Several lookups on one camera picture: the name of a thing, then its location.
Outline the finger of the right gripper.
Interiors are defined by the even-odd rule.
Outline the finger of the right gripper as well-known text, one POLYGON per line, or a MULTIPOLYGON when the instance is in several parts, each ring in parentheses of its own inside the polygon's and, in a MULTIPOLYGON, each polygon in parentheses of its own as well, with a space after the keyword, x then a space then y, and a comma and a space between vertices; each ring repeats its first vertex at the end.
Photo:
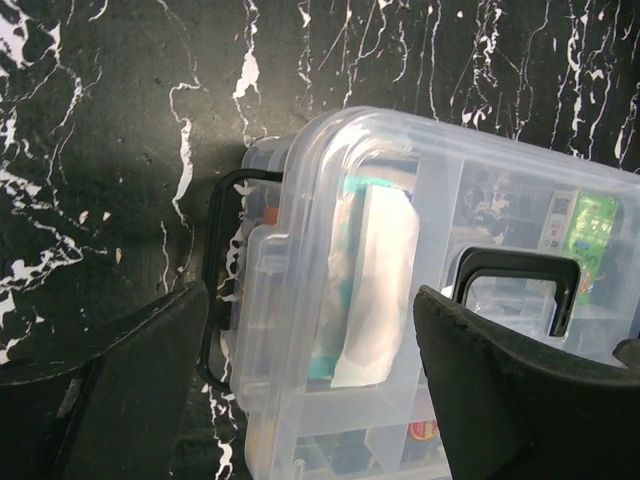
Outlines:
POLYGON ((613 350, 612 355, 627 368, 640 369, 640 339, 622 340, 613 350))

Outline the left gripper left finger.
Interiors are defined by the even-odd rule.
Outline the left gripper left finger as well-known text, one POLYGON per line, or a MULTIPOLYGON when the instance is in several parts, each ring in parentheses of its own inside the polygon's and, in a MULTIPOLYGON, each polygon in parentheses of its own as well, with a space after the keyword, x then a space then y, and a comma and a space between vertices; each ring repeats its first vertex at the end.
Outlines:
POLYGON ((207 313, 192 282, 2 365, 2 478, 167 478, 207 313))

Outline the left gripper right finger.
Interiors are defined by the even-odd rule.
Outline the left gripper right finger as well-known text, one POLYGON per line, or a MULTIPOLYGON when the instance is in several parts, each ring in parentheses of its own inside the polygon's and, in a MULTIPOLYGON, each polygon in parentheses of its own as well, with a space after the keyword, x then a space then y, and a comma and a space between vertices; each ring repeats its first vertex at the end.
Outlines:
POLYGON ((413 318, 453 478, 638 478, 638 370, 555 349, 428 286, 413 318))

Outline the small green packet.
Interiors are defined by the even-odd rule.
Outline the small green packet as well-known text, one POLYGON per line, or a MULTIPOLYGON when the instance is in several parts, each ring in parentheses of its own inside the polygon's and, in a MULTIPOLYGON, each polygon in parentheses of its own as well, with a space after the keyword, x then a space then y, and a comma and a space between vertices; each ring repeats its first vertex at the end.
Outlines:
POLYGON ((608 196, 579 193, 564 251, 580 265, 577 304, 588 304, 612 233, 619 202, 608 196))

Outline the clear plastic box lid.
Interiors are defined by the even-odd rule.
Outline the clear plastic box lid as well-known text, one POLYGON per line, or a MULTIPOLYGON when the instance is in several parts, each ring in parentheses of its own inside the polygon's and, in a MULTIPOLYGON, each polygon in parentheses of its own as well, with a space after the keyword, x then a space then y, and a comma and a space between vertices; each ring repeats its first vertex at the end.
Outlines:
POLYGON ((619 202, 588 304, 553 336, 554 286, 529 279, 478 280, 470 306, 522 334, 599 363, 639 333, 639 179, 598 164, 414 115, 371 107, 322 115, 290 137, 265 138, 247 168, 247 254, 231 387, 248 418, 245 459, 256 479, 447 479, 440 434, 408 436, 435 420, 409 323, 387 379, 333 388, 309 366, 327 275, 333 215, 348 175, 414 178, 420 230, 409 301, 428 285, 450 294, 471 247, 571 257, 564 251, 579 193, 619 202), (278 208, 274 226, 266 206, 278 208))

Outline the teal white ointment tube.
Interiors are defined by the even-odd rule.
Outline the teal white ointment tube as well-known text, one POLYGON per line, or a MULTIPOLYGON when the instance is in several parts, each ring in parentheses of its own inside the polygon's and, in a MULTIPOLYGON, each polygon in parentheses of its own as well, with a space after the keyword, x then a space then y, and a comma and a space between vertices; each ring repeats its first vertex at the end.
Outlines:
POLYGON ((393 187, 405 192, 412 204, 413 177, 402 174, 395 179, 348 175, 336 201, 327 260, 327 275, 322 293, 309 376, 329 381, 342 352, 356 264, 365 190, 369 185, 393 187))

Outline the small red round cap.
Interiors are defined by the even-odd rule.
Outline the small red round cap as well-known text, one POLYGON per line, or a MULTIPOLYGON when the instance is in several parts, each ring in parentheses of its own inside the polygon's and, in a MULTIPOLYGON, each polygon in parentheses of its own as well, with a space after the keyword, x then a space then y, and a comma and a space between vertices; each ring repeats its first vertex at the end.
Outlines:
POLYGON ((429 441, 438 435, 439 428, 435 420, 413 422, 408 426, 408 436, 418 442, 429 441))

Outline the white swab packet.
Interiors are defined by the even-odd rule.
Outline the white swab packet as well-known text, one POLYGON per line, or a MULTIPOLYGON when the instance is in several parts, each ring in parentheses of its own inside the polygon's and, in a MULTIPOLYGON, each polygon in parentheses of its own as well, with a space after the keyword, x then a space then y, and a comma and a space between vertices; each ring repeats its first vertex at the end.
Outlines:
POLYGON ((407 320, 419 215, 404 191, 365 190, 353 290, 342 352, 331 386, 384 382, 399 351, 407 320))

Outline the brown bottle orange cap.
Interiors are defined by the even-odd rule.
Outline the brown bottle orange cap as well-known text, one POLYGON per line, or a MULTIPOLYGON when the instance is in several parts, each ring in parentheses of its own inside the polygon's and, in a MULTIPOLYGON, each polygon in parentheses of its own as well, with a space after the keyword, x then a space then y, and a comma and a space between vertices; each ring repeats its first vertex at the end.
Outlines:
POLYGON ((278 221, 278 208, 266 206, 263 212, 263 223, 274 226, 278 221))

